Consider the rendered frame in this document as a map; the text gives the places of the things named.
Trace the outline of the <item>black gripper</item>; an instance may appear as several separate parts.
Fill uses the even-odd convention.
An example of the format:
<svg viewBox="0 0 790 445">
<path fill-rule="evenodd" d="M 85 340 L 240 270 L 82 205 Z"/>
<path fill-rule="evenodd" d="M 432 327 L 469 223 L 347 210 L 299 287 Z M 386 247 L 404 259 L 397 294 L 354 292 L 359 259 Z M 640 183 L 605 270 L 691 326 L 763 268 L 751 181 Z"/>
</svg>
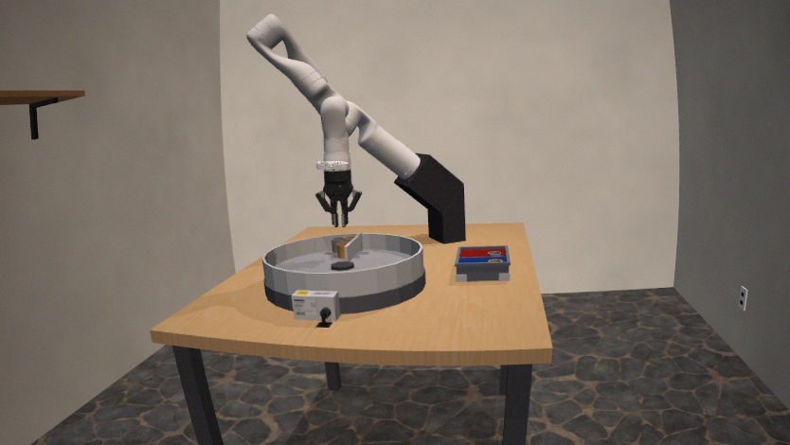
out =
<svg viewBox="0 0 790 445">
<path fill-rule="evenodd" d="M 316 193 L 315 197 L 320 202 L 323 209 L 332 214 L 332 225 L 334 225 L 334 227 L 338 227 L 337 201 L 339 201 L 342 208 L 342 227 L 346 227 L 349 222 L 348 213 L 356 207 L 362 195 L 362 191 L 357 191 L 353 188 L 351 183 L 351 169 L 324 171 L 324 182 L 326 183 L 323 190 Z M 330 199 L 331 206 L 325 199 L 325 193 Z M 351 193 L 353 200 L 348 207 L 348 198 Z"/>
</svg>

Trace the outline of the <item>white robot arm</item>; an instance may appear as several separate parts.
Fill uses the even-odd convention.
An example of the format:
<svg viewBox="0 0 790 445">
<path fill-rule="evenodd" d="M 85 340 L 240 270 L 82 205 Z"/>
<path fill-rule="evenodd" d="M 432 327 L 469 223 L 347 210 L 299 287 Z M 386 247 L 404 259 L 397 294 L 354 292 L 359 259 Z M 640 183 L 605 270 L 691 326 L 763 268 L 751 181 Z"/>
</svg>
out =
<svg viewBox="0 0 790 445">
<path fill-rule="evenodd" d="M 248 42 L 268 62 L 291 80 L 320 114 L 324 134 L 324 161 L 344 163 L 318 161 L 316 163 L 317 169 L 324 171 L 349 170 L 349 136 L 358 124 L 358 145 L 361 148 L 403 180 L 415 172 L 421 162 L 419 156 L 405 147 L 402 142 L 400 144 L 399 140 L 397 141 L 382 129 L 361 108 L 344 100 L 332 89 L 325 74 L 301 48 L 276 15 L 267 15 L 248 31 L 246 37 Z M 284 39 L 282 41 L 285 44 L 288 59 L 272 51 L 281 42 L 281 39 Z"/>
</svg>

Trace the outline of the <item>grey round turntable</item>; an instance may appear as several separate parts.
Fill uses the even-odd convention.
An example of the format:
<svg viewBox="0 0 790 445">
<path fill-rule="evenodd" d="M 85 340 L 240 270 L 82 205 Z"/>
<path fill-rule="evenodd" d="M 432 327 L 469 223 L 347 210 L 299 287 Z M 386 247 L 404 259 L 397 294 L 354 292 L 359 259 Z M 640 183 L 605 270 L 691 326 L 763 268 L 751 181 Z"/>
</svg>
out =
<svg viewBox="0 0 790 445">
<path fill-rule="evenodd" d="M 354 237 L 344 246 L 345 258 L 332 251 L 332 238 L 339 237 Z M 389 234 L 295 240 L 266 252 L 262 264 L 268 301 L 294 312 L 297 320 L 322 321 L 318 328 L 329 328 L 332 322 L 326 321 L 341 314 L 401 304 L 426 284 L 421 243 Z"/>
</svg>

